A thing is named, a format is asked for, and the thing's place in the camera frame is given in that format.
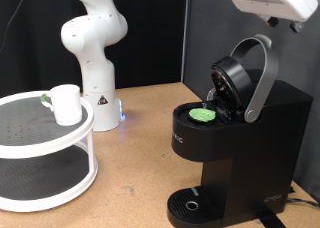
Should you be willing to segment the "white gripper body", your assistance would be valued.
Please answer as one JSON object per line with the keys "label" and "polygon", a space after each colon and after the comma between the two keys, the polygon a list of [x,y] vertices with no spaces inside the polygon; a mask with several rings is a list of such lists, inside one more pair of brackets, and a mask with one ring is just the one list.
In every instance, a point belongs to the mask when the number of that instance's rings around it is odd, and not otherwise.
{"label": "white gripper body", "polygon": [[307,21],[318,8],[318,0],[232,0],[242,12]]}

